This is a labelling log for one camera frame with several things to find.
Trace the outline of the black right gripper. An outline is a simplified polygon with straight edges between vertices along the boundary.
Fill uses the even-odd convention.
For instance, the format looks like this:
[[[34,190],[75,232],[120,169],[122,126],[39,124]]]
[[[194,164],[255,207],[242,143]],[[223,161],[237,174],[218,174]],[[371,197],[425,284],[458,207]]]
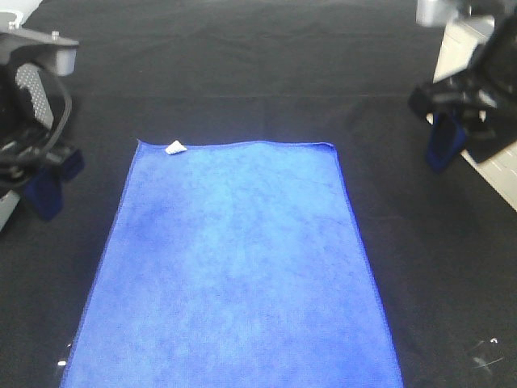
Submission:
[[[408,105],[433,116],[426,161],[440,173],[462,151],[484,162],[516,142],[516,15],[496,25],[467,67],[412,91]]]

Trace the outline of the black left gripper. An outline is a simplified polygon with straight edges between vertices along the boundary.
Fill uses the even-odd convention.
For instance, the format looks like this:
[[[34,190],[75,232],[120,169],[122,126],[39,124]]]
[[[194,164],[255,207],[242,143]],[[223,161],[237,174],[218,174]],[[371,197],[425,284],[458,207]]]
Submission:
[[[28,97],[15,83],[22,66],[1,66],[1,188],[23,188],[35,214],[51,221],[63,207],[61,181],[75,179],[85,162],[81,150],[65,139],[73,103],[63,77],[35,65],[53,113],[52,128],[45,129],[29,116]]]

